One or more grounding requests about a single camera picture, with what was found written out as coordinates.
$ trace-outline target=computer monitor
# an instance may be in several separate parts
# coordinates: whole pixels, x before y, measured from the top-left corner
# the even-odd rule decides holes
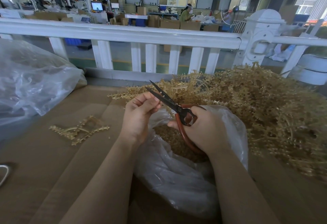
[[[119,3],[111,3],[113,9],[119,9]]]
[[[99,11],[103,11],[103,8],[102,8],[102,4],[101,3],[91,3],[92,4],[92,10],[99,10]]]

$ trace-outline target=fan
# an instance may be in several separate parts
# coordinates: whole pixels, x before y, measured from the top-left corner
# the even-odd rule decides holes
[[[227,23],[226,19],[224,20],[224,18],[228,14],[226,14],[226,12],[223,13],[223,10],[220,11],[222,21],[229,26],[237,25],[240,22],[242,22],[245,19],[245,17],[247,16],[248,3],[249,3],[249,0],[230,0],[230,8],[231,9],[228,10],[228,14],[231,15],[233,13],[229,19],[230,23]],[[238,20],[238,15],[239,15],[240,10],[242,11],[242,15],[244,15],[242,20]]]

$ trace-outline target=plastic bag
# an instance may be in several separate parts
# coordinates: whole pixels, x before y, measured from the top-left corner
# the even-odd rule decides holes
[[[203,106],[222,118],[229,143],[247,169],[247,133],[244,123],[223,106]],[[161,108],[149,121],[149,135],[139,148],[134,174],[175,209],[199,218],[214,218],[218,196],[210,162],[193,163],[175,155],[153,128],[167,124],[172,117]]]
[[[0,126],[44,115],[75,88],[83,70],[22,40],[0,39]]]

